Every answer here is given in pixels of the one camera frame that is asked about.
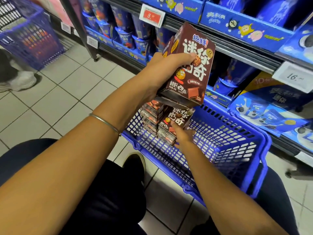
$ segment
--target person's lap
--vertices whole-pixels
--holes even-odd
[[[56,142],[34,139],[21,143],[0,157],[0,186],[24,165]],[[255,200],[290,235],[298,235],[292,206],[280,177],[269,169]],[[138,225],[146,212],[146,198],[140,181],[123,168],[106,160],[76,210],[60,232],[88,234],[146,234]],[[218,234],[211,218],[196,226],[191,235]]]

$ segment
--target bracelet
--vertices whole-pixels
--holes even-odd
[[[115,128],[112,124],[110,124],[109,122],[105,121],[104,119],[101,119],[100,117],[94,115],[93,113],[90,113],[89,116],[95,117],[96,119],[104,122],[106,125],[110,126],[115,132],[118,132],[118,136],[121,136],[121,133],[118,131],[117,128]]]

